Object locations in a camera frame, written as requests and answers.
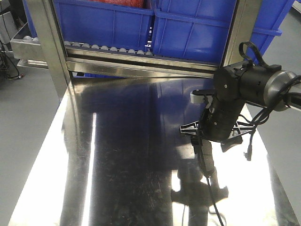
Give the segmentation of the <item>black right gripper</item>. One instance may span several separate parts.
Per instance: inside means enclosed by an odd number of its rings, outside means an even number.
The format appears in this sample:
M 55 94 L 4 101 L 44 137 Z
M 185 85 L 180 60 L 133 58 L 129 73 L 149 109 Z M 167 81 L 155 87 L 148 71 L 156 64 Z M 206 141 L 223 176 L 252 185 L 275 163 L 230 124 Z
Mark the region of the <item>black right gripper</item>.
M 180 133 L 219 142 L 223 151 L 241 144 L 241 136 L 253 133 L 255 125 L 237 121 L 245 104 L 239 91 L 240 80 L 248 70 L 235 66 L 218 69 L 214 73 L 214 89 L 201 90 L 206 93 L 207 107 L 199 121 L 181 125 Z

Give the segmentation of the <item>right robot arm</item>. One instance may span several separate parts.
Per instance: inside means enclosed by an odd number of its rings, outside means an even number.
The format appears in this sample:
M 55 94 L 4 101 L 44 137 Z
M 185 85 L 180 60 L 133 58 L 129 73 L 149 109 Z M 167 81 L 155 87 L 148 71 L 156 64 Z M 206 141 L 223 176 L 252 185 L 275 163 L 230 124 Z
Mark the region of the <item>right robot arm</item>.
M 254 135 L 272 111 L 301 107 L 301 77 L 279 65 L 258 66 L 236 63 L 214 73 L 214 89 L 195 90 L 206 108 L 199 121 L 180 126 L 200 148 L 203 140 L 218 142 L 225 152 L 243 142 L 245 134 Z

